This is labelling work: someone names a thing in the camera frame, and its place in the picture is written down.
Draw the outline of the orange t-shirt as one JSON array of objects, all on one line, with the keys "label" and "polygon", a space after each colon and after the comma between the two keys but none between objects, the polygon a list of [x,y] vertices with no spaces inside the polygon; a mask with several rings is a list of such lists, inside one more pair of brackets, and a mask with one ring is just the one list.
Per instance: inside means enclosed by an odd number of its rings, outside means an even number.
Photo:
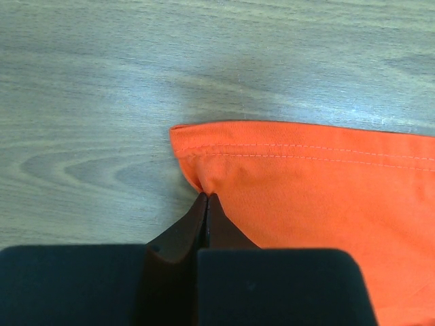
[{"label": "orange t-shirt", "polygon": [[434,139],[290,122],[174,126],[184,177],[260,247],[360,265],[381,325],[434,324]]}]

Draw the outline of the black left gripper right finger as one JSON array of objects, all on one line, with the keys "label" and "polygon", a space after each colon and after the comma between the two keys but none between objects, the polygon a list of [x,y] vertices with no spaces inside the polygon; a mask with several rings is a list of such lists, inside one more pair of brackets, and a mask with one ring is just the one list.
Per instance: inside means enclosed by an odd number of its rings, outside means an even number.
[{"label": "black left gripper right finger", "polygon": [[376,325],[359,266],[338,249],[261,249],[208,199],[200,325]]}]

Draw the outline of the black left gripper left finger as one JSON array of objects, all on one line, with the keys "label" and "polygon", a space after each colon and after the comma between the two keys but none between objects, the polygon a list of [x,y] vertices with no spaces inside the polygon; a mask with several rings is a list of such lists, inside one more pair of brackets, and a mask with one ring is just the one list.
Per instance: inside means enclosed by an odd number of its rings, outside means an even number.
[{"label": "black left gripper left finger", "polygon": [[1,251],[2,325],[190,325],[207,197],[146,244]]}]

